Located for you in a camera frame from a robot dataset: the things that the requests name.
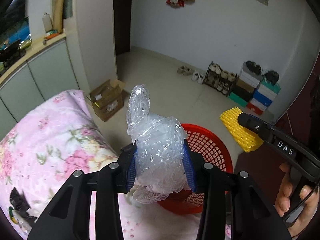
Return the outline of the stack of shoe boxes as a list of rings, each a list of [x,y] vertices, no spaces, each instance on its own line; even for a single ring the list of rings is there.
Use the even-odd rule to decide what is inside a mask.
[[[263,72],[260,65],[246,61],[231,87],[228,97],[242,107],[261,116],[280,92],[279,74],[274,70]]]

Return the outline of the pink floral table cloth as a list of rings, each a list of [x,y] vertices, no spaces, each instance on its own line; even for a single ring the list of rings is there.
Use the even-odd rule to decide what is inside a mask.
[[[8,208],[15,187],[38,218],[75,170],[99,171],[117,155],[95,125],[80,90],[66,90],[30,111],[1,141],[1,210],[9,228],[26,239],[31,228],[14,224]],[[200,218],[179,216],[157,203],[120,194],[125,239],[195,239]]]

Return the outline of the black shoe rack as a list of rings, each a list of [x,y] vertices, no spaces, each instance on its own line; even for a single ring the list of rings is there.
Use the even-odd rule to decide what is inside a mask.
[[[237,74],[223,70],[219,64],[211,62],[203,83],[228,97],[237,77]]]

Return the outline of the white plastic bottle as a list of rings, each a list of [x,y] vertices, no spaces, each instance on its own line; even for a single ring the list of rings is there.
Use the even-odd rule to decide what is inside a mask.
[[[43,26],[45,29],[45,32],[49,32],[51,30],[53,30],[53,24],[52,24],[52,20],[50,18],[50,15],[48,13],[44,13],[44,15],[42,16],[42,22],[43,22]]]

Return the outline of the cardboard box on floor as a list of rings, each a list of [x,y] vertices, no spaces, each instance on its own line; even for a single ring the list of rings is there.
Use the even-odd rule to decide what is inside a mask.
[[[123,107],[124,88],[125,83],[122,81],[108,79],[89,93],[95,114],[104,122],[107,122]]]

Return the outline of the wooden cutting board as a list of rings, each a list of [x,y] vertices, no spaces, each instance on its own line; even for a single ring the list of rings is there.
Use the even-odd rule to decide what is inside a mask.
[[[63,32],[62,17],[63,17],[64,0],[55,0],[53,11],[53,27],[60,34]]]

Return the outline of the white sneakers pair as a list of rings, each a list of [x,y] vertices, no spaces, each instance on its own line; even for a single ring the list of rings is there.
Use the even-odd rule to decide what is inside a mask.
[[[192,81],[196,81],[199,84],[203,84],[204,81],[204,74],[203,73],[199,73],[198,71],[193,72],[192,77],[191,77]]]

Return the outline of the red plastic mesh basket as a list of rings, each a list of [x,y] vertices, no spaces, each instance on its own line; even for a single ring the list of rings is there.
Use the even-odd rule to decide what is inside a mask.
[[[182,127],[186,131],[187,142],[192,151],[201,154],[206,162],[216,165],[223,172],[233,172],[229,151],[217,135],[195,124],[182,124]],[[159,201],[158,204],[174,214],[189,215],[202,212],[203,199],[203,194],[182,190],[170,194],[166,200]]]

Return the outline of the beige slippers pair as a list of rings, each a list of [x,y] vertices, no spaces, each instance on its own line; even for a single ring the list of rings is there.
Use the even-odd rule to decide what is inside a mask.
[[[182,74],[184,76],[189,76],[192,75],[194,70],[192,68],[186,67],[186,66],[181,66],[178,68],[177,73]]]

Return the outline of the black plastic bag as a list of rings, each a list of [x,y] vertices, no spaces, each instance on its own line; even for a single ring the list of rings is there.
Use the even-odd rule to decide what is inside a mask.
[[[19,194],[17,189],[14,187],[10,193],[10,206],[8,208],[9,217],[14,224],[24,228],[31,228],[37,218],[28,213],[30,205],[26,199]]]

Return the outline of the clear plastic bag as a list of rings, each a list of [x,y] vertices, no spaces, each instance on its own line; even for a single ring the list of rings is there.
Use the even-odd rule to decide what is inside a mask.
[[[135,86],[131,92],[126,122],[127,133],[137,149],[133,199],[151,204],[187,189],[182,163],[186,132],[175,117],[150,111],[149,91],[144,85]]]

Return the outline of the black wok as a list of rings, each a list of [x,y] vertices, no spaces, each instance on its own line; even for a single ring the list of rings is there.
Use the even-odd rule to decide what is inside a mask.
[[[1,50],[0,61],[1,62],[15,62],[22,57],[22,51],[20,50],[21,40],[17,40],[6,48]]]

